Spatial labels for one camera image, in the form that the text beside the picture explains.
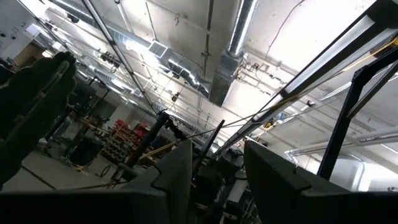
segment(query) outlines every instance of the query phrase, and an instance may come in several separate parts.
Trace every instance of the fluorescent light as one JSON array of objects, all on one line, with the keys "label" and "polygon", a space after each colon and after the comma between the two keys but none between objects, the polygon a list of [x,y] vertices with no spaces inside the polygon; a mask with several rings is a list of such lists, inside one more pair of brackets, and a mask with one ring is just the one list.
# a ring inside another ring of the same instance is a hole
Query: fluorescent light
[{"label": "fluorescent light", "polygon": [[366,29],[370,28],[374,22],[365,16],[357,24],[354,25],[344,36],[342,36],[335,44],[333,44],[324,54],[322,54],[314,63],[312,63],[303,73],[301,73],[292,83],[288,84],[285,88],[287,93],[291,93],[305,80],[310,78],[315,71],[319,70],[324,64],[329,62],[334,56],[347,47],[352,41],[358,38]]},{"label": "fluorescent light", "polygon": [[43,57],[52,57],[52,53],[49,50],[46,50],[42,53]]},{"label": "fluorescent light", "polygon": [[60,50],[61,47],[63,47],[63,46],[62,46],[62,44],[61,44],[60,42],[55,41],[54,44],[52,44],[52,47],[53,47],[54,49]]},{"label": "fluorescent light", "polygon": [[125,84],[124,82],[118,80],[117,78],[112,79],[112,83],[115,84],[117,87],[134,91],[129,85]]},{"label": "fluorescent light", "polygon": [[116,88],[113,88],[113,87],[111,87],[111,86],[108,86],[108,88],[109,88],[110,90],[114,91],[115,93],[122,94],[122,93],[121,93],[119,90],[117,90]]},{"label": "fluorescent light", "polygon": [[78,70],[78,72],[79,72],[81,75],[83,75],[84,77],[90,78],[86,73],[84,73],[84,72],[82,72],[82,71],[80,71],[80,70]]},{"label": "fluorescent light", "polygon": [[138,105],[134,100],[132,99],[128,99],[130,101],[130,103],[134,104],[134,105]]},{"label": "fluorescent light", "polygon": [[124,45],[126,46],[127,50],[133,50],[137,53],[144,53],[145,51],[148,51],[147,47],[134,40],[127,40],[124,42]]},{"label": "fluorescent light", "polygon": [[[282,97],[280,94],[276,95],[270,102],[268,102],[268,104],[266,105],[266,108],[269,109],[269,108],[275,106],[275,105],[276,105],[277,103],[279,103],[279,101],[282,100],[282,99],[283,99],[283,97]],[[257,114],[257,115],[254,117],[254,120],[257,121],[257,120],[258,120],[262,115],[264,115],[266,112],[268,112],[268,110],[264,110],[263,112]]]}]

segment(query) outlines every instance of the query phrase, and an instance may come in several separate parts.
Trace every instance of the air vent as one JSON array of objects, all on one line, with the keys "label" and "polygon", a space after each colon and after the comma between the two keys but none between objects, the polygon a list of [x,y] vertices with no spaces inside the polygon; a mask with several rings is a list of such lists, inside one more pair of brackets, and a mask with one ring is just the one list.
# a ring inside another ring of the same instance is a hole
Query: air vent
[{"label": "air vent", "polygon": [[162,58],[167,49],[168,47],[162,45],[157,41],[153,41],[153,43],[149,46],[149,51],[158,58]]}]

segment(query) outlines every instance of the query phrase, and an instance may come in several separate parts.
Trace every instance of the concrete floor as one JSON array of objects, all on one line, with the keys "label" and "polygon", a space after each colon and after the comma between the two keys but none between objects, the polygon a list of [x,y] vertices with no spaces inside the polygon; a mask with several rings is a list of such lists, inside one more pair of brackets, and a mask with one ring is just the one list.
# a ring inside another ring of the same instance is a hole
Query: concrete floor
[{"label": "concrete floor", "polygon": [[[90,185],[106,184],[115,170],[114,167],[103,178],[95,174],[100,174],[108,164],[108,161],[99,157],[89,167],[82,172],[78,172],[56,159],[45,156],[39,151],[32,152],[23,161],[23,165],[26,168],[43,178],[56,189],[74,189]],[[51,190],[51,188],[37,180],[26,170],[21,169],[17,175],[4,184],[2,192],[38,190]]]}]

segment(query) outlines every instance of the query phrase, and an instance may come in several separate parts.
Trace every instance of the white ceiling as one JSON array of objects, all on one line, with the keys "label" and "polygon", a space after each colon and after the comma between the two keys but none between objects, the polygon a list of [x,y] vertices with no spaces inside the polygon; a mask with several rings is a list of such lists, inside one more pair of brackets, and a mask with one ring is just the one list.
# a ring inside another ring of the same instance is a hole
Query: white ceiling
[{"label": "white ceiling", "polygon": [[[273,74],[288,82],[374,1],[306,0],[295,8],[280,29],[289,12],[300,1],[259,0],[259,6],[245,42],[248,60],[252,64],[257,62],[271,65],[270,69],[273,70]],[[127,30],[114,1],[95,0],[92,2],[103,19],[112,21]],[[215,1],[210,31],[206,30],[208,1],[147,0],[146,2],[157,40],[182,54],[198,67],[203,66],[201,53],[205,51],[206,34],[210,35],[210,57],[204,79],[212,81],[221,52],[231,36],[239,1]],[[123,6],[134,33],[148,41],[154,40],[145,1],[124,0]],[[71,44],[87,57],[93,57],[94,49],[112,52],[99,30],[84,22],[72,24],[63,11],[48,10],[44,17],[55,23],[59,28],[58,34],[63,31],[69,34],[70,36],[67,38]],[[184,85],[182,78],[176,80],[169,74],[156,71],[151,67],[144,67],[138,54],[126,50],[124,46],[120,46],[120,48],[127,56],[130,66],[140,74],[139,77],[142,77],[139,78],[139,81],[142,86],[146,86],[146,91],[152,101],[162,99],[161,102],[170,110],[181,114],[184,119],[203,129],[215,127],[221,119],[230,123],[257,112],[270,98],[265,92],[272,94],[280,86],[279,82],[275,83],[275,80],[271,80],[265,72],[253,74],[243,71],[239,74],[241,80],[236,80],[233,83],[230,96],[223,107],[219,108],[204,99],[193,88]],[[365,60],[350,71],[324,83],[301,101],[289,107],[286,112],[293,114],[294,111],[301,110],[305,106],[305,102],[314,101],[314,99],[318,100],[314,107],[321,106],[319,109],[307,109],[308,113],[275,127],[264,133],[261,138],[269,142],[270,148],[279,154],[283,154],[288,149],[327,141],[345,94],[337,95],[323,102],[320,100],[327,93],[349,83],[354,71],[371,60],[373,59]],[[276,70],[272,64],[278,62],[282,63],[282,69]],[[127,75],[119,74],[119,76],[127,83],[132,84]],[[149,76],[152,77],[155,85],[147,82]],[[259,83],[256,76],[270,86]],[[393,100],[398,95],[398,90],[394,88],[395,82],[389,82],[357,115],[349,129],[347,140],[353,140],[363,133],[398,125],[398,118],[394,113],[398,108]],[[178,91],[181,92],[179,100],[176,103],[171,102],[171,96]],[[224,129],[220,134],[221,139],[228,139],[239,128],[237,126]],[[390,147],[398,150],[396,144],[392,144]],[[364,149],[364,147],[358,147],[350,149],[350,151],[354,151],[359,156],[362,154],[363,157],[370,156],[370,159],[374,159],[374,161],[381,161],[378,157],[383,157],[380,155],[387,150],[385,147],[378,147],[372,156],[369,153],[366,155],[362,153],[361,151]],[[398,161],[395,154],[383,158],[384,162],[387,161],[391,164],[396,164]]]}]

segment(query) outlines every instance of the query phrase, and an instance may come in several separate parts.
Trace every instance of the ceiling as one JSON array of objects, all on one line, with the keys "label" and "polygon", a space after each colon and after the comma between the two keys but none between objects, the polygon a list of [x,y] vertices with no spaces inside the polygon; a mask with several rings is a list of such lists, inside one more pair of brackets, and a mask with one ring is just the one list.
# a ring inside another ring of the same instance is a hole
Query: ceiling
[{"label": "ceiling", "polygon": [[[63,1],[74,2],[84,7],[79,0]],[[126,46],[120,43],[118,46],[137,74],[136,77],[151,102],[159,103],[173,111],[175,116],[201,130],[207,130],[214,128],[222,119],[230,123],[259,111],[276,90],[310,63],[374,1],[259,0],[244,42],[244,63],[247,66],[238,73],[238,78],[231,85],[229,95],[221,108],[210,103],[194,88],[184,84],[182,78],[173,78],[170,73],[153,66],[150,61],[144,61],[137,52],[127,50]],[[201,78],[207,84],[211,84],[220,56],[231,38],[239,6],[239,0],[123,0],[122,5],[127,16],[125,23],[114,1],[92,2],[105,23],[117,24],[148,42],[159,41],[200,71]],[[213,2],[213,13],[208,30],[210,2]],[[112,74],[109,65],[104,65],[94,53],[96,50],[114,53],[100,30],[83,21],[72,23],[63,9],[48,1],[44,3],[50,9],[41,14],[41,18],[52,21],[57,28],[54,30],[55,34],[68,42],[78,55],[84,55],[86,63],[120,79],[132,88],[136,87],[123,67]],[[203,69],[206,35],[209,36],[209,57],[206,69]],[[259,138],[267,141],[269,147],[281,155],[289,149],[327,141],[346,91],[325,100],[323,98],[349,83],[354,71],[372,60],[374,58],[370,57],[361,61],[347,72],[311,91],[285,110],[287,116],[298,112],[304,114],[268,130]],[[255,63],[264,64],[268,70],[250,72],[249,69],[245,69]],[[398,95],[398,90],[394,88],[395,82],[389,82],[355,117],[348,131],[347,141],[357,144],[356,138],[362,134],[398,125],[398,118],[394,114],[398,106],[393,102],[394,97]],[[173,102],[171,97],[177,92],[180,92],[180,96]],[[149,109],[142,98],[131,96],[131,99]],[[314,102],[315,106],[301,111],[308,100]],[[227,140],[239,128],[224,128],[219,135],[220,142]],[[393,152],[398,151],[398,145],[390,143],[388,147],[392,150],[381,147],[380,144],[358,146],[351,147],[346,153],[356,154],[376,163],[382,162],[382,165],[392,169],[391,167],[398,165],[398,152]]]}]

